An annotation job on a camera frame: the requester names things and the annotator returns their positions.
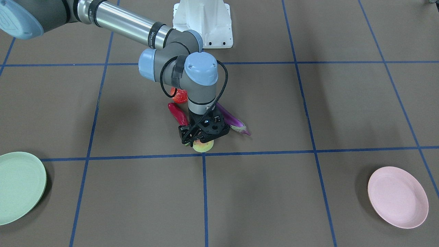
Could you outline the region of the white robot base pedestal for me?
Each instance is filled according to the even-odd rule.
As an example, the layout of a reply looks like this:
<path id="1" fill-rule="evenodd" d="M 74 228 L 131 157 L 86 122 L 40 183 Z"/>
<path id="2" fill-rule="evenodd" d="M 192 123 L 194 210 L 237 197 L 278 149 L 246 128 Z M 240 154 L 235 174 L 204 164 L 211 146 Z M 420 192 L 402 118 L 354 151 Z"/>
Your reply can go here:
<path id="1" fill-rule="evenodd" d="M 223 0 L 181 0 L 173 11 L 173 28 L 198 32 L 204 49 L 233 46 L 230 6 Z"/>

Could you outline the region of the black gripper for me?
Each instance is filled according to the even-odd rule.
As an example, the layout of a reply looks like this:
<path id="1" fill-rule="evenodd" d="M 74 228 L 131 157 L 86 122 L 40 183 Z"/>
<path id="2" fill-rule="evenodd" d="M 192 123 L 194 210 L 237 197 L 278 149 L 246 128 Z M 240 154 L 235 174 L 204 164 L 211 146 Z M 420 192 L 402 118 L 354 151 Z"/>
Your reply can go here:
<path id="1" fill-rule="evenodd" d="M 218 109 L 205 116 L 189 111 L 189 124 L 179 126 L 179 135 L 182 144 L 193 144 L 196 140 L 207 143 L 225 136 L 229 130 L 230 126 Z"/>

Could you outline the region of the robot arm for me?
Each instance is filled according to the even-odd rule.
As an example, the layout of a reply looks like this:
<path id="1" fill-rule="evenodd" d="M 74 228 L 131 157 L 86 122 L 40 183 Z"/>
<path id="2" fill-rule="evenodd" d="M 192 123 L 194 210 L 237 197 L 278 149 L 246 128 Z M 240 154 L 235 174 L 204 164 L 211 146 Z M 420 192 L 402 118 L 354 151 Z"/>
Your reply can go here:
<path id="1" fill-rule="evenodd" d="M 2 0 L 1 30 L 29 40 L 68 23 L 93 24 L 147 45 L 138 61 L 141 76 L 188 94 L 189 124 L 179 127 L 182 144 L 207 143 L 229 133 L 216 109 L 225 87 L 216 92 L 218 68 L 213 55 L 203 52 L 194 30 L 178 31 L 107 0 Z"/>

